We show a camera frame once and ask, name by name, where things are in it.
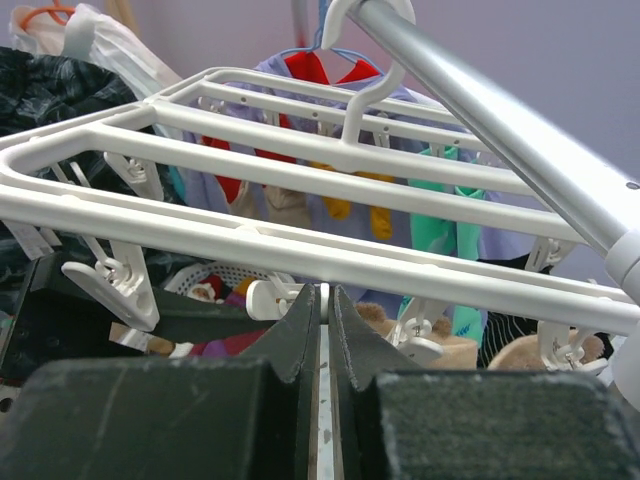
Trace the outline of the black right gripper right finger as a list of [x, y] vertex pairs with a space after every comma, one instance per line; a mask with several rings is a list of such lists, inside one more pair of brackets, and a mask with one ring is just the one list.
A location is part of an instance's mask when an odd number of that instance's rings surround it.
[[639, 444], [603, 384], [578, 373], [428, 370], [341, 288], [329, 309], [348, 479], [635, 479]]

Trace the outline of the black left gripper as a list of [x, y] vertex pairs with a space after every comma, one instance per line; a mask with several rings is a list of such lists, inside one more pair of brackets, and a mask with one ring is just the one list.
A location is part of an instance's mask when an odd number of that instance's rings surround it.
[[[8, 342], [1, 350], [1, 378], [21, 385], [57, 360], [138, 357], [141, 351], [109, 339], [119, 319], [61, 271], [56, 253], [31, 263], [16, 304]], [[154, 288], [160, 321], [152, 333], [176, 342], [206, 343], [271, 327], [245, 309], [205, 303]]]

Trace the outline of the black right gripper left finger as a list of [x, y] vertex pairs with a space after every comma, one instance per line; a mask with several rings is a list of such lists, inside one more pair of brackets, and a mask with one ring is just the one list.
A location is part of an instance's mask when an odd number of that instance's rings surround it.
[[242, 354], [72, 360], [19, 398], [23, 479], [303, 479], [319, 296], [302, 289]]

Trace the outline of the maroon purple striped sock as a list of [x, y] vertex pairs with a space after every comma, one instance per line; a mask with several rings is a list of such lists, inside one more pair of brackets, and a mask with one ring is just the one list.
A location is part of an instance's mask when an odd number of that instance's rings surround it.
[[208, 343], [196, 344], [189, 352], [189, 356], [206, 358], [225, 358], [237, 356], [247, 348], [257, 342], [265, 333], [266, 329], [232, 335]]

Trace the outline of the white plastic sock hanger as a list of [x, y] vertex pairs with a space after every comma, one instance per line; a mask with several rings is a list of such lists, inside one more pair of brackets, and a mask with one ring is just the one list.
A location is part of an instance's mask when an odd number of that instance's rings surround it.
[[627, 343], [620, 386], [639, 380], [639, 305], [623, 289], [548, 276], [589, 239], [513, 172], [483, 163], [486, 143], [454, 106], [424, 106], [403, 70], [332, 85], [285, 60], [216, 67], [103, 105], [121, 78], [60, 56], [1, 53], [1, 217], [32, 258], [42, 236], [92, 252], [60, 272], [139, 331], [161, 321], [148, 251], [257, 271], [246, 309], [281, 318], [304, 284], [343, 284], [396, 307], [392, 344], [411, 362], [441, 353], [430, 324], [449, 314], [479, 344], [486, 313], [540, 322], [551, 371], [585, 361], [597, 331]]

